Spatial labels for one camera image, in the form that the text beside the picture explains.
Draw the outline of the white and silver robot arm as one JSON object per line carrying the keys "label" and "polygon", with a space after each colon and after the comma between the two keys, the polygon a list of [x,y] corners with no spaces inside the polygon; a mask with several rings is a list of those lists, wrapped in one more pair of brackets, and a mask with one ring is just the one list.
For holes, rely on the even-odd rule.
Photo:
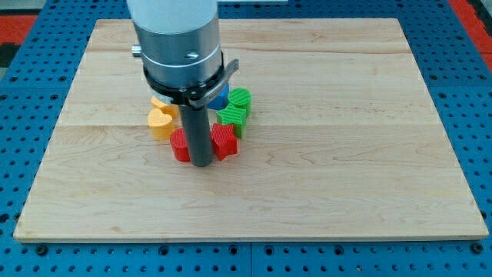
{"label": "white and silver robot arm", "polygon": [[138,37],[135,53],[151,93],[178,105],[191,163],[210,165],[208,104],[227,86],[239,61],[224,61],[215,0],[127,0]]}

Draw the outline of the black clamp ring with lever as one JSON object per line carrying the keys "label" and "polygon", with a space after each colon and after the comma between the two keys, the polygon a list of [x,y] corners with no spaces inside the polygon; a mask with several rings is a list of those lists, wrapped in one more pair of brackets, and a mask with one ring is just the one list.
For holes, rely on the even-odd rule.
{"label": "black clamp ring with lever", "polygon": [[151,93],[166,104],[186,105],[201,108],[214,101],[228,86],[232,75],[239,69],[239,60],[233,59],[224,64],[224,55],[220,54],[220,65],[209,71],[207,62],[195,62],[188,65],[167,66],[147,60],[144,56],[143,72]]}

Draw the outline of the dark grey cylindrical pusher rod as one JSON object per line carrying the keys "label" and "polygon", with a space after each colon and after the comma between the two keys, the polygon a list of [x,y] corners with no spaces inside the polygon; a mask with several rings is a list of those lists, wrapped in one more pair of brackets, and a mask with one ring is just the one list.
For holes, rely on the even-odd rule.
{"label": "dark grey cylindrical pusher rod", "polygon": [[205,167],[212,163],[213,150],[207,108],[180,105],[181,124],[188,145],[191,164]]}

